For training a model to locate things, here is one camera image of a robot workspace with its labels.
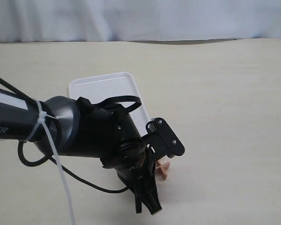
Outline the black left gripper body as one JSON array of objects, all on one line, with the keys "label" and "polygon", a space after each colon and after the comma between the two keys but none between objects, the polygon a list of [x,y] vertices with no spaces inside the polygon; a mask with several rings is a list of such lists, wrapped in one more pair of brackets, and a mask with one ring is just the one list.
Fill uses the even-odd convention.
[{"label": "black left gripper body", "polygon": [[148,170],[145,168],[148,156],[147,145],[152,136],[125,139],[115,136],[100,138],[100,161],[105,169],[114,169],[124,181],[140,188]]}]

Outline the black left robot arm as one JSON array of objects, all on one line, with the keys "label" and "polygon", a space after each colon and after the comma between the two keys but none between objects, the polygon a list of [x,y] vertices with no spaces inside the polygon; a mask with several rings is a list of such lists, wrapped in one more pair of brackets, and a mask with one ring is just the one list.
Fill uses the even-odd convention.
[{"label": "black left robot arm", "polygon": [[140,106],[136,96],[111,97],[98,104],[63,96],[42,102],[0,89],[0,139],[17,140],[18,157],[30,167],[53,160],[54,154],[98,158],[134,193],[137,213],[145,205],[155,214],[162,207],[151,143],[130,116]]}]

